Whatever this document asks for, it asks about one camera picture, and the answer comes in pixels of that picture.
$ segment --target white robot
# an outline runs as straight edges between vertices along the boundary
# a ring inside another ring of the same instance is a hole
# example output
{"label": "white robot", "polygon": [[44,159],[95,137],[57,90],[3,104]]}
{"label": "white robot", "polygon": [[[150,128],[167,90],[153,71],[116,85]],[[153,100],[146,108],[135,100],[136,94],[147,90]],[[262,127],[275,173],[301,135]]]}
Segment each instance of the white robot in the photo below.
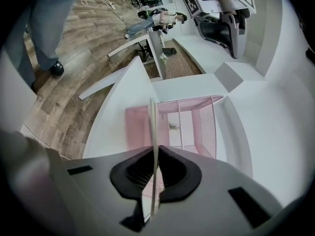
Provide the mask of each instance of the white robot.
{"label": "white robot", "polygon": [[256,13],[254,0],[184,0],[199,34],[224,47],[234,59],[245,50],[247,19]]}

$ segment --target person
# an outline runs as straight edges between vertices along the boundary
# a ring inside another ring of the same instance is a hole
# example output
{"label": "person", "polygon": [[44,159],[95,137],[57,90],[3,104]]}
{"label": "person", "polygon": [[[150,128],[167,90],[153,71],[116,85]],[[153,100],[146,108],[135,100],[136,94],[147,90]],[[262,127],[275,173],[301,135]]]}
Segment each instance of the person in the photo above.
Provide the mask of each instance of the person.
{"label": "person", "polygon": [[[173,29],[175,25],[176,25],[176,22],[173,22],[173,23],[167,25],[166,29],[164,29],[163,32],[164,32],[165,34],[167,34],[167,31],[170,30],[170,29]],[[152,27],[152,30],[153,30],[153,31],[163,30],[163,27],[162,27],[162,26],[154,26],[154,27]]]}
{"label": "person", "polygon": [[180,12],[172,11],[162,11],[157,15],[147,18],[139,24],[135,24],[127,28],[127,33],[125,38],[135,35],[141,30],[146,30],[154,26],[162,26],[162,30],[166,29],[169,24],[173,24],[176,21],[182,22],[182,24],[187,20],[187,16]]}
{"label": "person", "polygon": [[50,70],[52,75],[61,76],[64,68],[58,61],[56,48],[74,2],[75,0],[34,0],[20,15],[3,45],[14,67],[33,91],[35,74],[24,45],[26,25],[40,68]]}

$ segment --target pink basket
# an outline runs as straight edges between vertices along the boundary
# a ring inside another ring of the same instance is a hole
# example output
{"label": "pink basket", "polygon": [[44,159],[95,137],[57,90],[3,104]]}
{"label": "pink basket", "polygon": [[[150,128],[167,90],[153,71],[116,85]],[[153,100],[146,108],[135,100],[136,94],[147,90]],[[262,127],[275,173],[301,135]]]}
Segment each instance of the pink basket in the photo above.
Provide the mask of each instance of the pink basket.
{"label": "pink basket", "polygon": [[[157,103],[158,144],[215,158],[216,123],[213,103],[222,95]],[[128,150],[151,146],[149,106],[126,109]]]}

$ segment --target person's leg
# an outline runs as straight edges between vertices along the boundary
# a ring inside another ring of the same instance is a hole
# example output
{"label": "person's leg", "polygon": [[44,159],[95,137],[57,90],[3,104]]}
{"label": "person's leg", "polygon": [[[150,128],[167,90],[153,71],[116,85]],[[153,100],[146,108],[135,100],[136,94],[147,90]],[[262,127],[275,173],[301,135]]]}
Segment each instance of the person's leg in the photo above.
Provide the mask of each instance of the person's leg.
{"label": "person's leg", "polygon": [[3,48],[7,51],[14,67],[29,86],[35,81],[35,74],[23,37],[30,14],[31,8],[27,8],[21,14],[3,45]]}
{"label": "person's leg", "polygon": [[143,20],[141,23],[130,26],[127,28],[127,34],[129,36],[133,36],[135,35],[137,32],[144,30],[144,29],[148,29],[155,26],[152,17],[149,17],[146,20]]}
{"label": "person's leg", "polygon": [[76,0],[35,0],[28,24],[37,61],[44,71],[57,61],[56,48],[63,26]]}

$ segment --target small plant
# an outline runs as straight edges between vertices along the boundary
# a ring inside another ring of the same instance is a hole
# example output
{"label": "small plant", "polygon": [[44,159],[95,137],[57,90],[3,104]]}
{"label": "small plant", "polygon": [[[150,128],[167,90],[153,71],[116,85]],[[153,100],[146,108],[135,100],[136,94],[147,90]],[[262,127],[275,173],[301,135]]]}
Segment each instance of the small plant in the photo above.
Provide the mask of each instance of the small plant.
{"label": "small plant", "polygon": [[179,130],[179,126],[177,126],[176,124],[169,124],[169,130]]}

